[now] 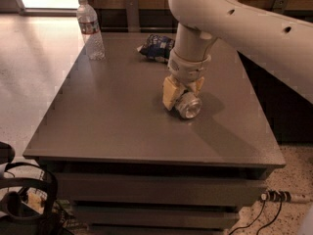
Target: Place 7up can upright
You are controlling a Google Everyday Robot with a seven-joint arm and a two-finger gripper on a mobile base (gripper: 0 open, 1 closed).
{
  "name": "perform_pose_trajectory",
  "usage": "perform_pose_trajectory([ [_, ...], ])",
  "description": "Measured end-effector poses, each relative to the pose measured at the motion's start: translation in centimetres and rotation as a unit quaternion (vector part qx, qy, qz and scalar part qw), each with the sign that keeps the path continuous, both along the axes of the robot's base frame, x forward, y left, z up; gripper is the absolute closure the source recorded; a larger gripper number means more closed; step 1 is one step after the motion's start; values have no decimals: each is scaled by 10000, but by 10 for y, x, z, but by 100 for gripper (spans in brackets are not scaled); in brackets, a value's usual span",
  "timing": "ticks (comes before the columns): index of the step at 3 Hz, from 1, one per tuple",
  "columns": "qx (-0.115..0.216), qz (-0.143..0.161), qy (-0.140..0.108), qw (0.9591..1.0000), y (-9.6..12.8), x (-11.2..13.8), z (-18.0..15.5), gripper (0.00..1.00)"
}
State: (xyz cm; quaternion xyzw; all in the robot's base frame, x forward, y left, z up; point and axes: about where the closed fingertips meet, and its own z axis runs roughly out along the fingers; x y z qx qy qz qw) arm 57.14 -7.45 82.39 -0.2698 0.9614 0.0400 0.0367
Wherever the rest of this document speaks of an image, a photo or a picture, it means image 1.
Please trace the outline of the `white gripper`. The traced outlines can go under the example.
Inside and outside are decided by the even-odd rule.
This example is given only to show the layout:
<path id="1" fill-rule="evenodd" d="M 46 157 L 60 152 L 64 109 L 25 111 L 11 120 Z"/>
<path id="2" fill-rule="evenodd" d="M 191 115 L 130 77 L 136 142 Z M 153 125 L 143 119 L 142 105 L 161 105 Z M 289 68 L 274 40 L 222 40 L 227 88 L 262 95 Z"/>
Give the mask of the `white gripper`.
<path id="1" fill-rule="evenodd" d="M 170 52 L 168 69 L 170 75 L 164 79 L 162 85 L 162 103 L 171 111 L 177 100 L 184 93 L 186 87 L 182 84 L 190 84 L 191 91 L 198 96 L 204 83 L 204 74 L 211 61 L 211 56 L 207 55 L 200 61 L 188 61 L 181 58 L 174 50 Z"/>

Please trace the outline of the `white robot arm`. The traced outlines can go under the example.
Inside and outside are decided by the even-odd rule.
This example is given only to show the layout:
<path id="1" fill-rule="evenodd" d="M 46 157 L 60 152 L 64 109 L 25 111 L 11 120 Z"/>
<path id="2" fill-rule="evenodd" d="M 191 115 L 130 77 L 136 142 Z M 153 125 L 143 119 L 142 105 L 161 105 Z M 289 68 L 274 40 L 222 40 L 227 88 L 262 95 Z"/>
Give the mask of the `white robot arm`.
<path id="1" fill-rule="evenodd" d="M 203 77 L 217 38 L 313 102 L 313 24 L 238 0 L 168 0 L 178 21 L 168 67 L 183 84 Z"/>

